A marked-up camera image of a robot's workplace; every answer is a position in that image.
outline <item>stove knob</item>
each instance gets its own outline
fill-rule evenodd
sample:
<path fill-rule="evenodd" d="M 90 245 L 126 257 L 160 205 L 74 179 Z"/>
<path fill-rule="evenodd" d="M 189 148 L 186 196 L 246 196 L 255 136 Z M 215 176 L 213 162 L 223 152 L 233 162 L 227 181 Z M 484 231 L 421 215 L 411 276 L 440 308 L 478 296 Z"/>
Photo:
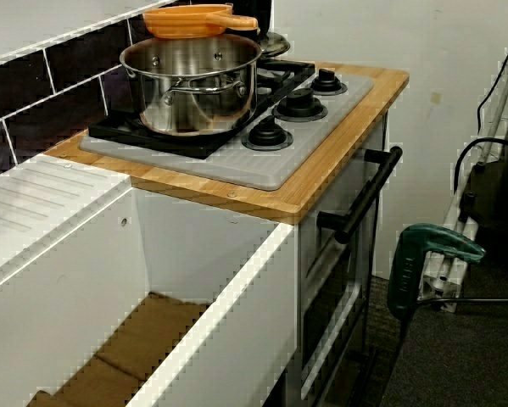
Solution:
<path fill-rule="evenodd" d="M 309 88 L 297 89 L 287 95 L 279 104 L 279 114 L 288 117 L 310 117 L 323 111 L 321 102 L 314 98 L 314 91 Z"/>
<path fill-rule="evenodd" d="M 287 140 L 287 133 L 276 124 L 274 116 L 267 116 L 250 131 L 248 140 L 256 146 L 277 146 Z"/>
<path fill-rule="evenodd" d="M 337 92 L 343 88 L 340 80 L 332 70 L 319 70 L 318 76 L 312 81 L 310 87 L 317 92 Z"/>

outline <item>tile backsplash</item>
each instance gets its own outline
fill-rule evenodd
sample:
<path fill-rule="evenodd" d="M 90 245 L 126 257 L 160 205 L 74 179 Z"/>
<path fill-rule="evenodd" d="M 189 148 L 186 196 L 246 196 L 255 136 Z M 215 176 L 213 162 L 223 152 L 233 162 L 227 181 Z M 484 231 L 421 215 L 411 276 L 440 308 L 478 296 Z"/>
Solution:
<path fill-rule="evenodd" d="M 139 15 L 0 65 L 0 174 L 131 105 L 120 53 L 150 37 Z"/>

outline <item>gray carpet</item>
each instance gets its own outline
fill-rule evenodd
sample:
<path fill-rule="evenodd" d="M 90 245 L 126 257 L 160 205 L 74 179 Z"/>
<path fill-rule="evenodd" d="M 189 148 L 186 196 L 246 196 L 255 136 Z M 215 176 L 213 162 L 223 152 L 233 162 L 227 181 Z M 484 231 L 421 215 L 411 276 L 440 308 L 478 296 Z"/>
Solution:
<path fill-rule="evenodd" d="M 477 241 L 488 254 L 470 268 L 464 297 L 508 297 L 508 246 L 482 235 Z M 372 284 L 367 342 L 380 357 L 362 405 L 378 406 L 388 386 L 384 407 L 508 406 L 508 305 L 460 304 L 455 315 L 418 310 L 394 368 L 399 323 L 387 310 L 387 285 Z"/>
<path fill-rule="evenodd" d="M 380 404 L 395 363 L 400 323 L 389 313 L 387 297 L 388 281 L 373 277 L 366 323 L 366 344 L 377 349 L 378 357 L 371 379 L 366 385 L 361 407 L 376 407 Z"/>

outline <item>orange strainer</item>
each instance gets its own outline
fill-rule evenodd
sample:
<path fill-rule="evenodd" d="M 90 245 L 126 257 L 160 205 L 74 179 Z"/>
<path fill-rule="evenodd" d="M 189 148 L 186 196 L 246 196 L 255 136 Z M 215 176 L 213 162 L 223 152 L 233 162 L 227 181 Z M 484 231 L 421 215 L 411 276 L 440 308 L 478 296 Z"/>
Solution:
<path fill-rule="evenodd" d="M 232 6 L 199 4 L 156 8 L 142 14 L 146 28 L 158 38 L 196 38 L 217 36 L 226 28 L 258 30 L 253 17 L 234 15 Z"/>

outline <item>gray stovetop panel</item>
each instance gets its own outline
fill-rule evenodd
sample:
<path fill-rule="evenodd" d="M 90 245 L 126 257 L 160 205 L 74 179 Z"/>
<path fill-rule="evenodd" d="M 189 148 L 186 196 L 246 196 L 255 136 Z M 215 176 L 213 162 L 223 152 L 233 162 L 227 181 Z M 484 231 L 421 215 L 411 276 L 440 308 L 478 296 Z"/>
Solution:
<path fill-rule="evenodd" d="M 207 159 L 192 159 L 172 153 L 126 146 L 91 138 L 87 134 L 81 140 L 80 149 L 245 187 L 274 191 L 309 157 L 373 86 L 371 78 L 367 76 L 337 75 L 337 77 L 348 87 L 346 93 L 315 96 L 327 107 L 326 117 L 307 123 L 276 120 L 278 125 L 293 135 L 293 144 L 283 150 L 254 151 L 244 147 L 242 143 L 244 132 L 249 132 L 270 115 L 272 107 Z M 315 75 L 311 76 L 297 88 L 308 86 L 314 78 Z"/>

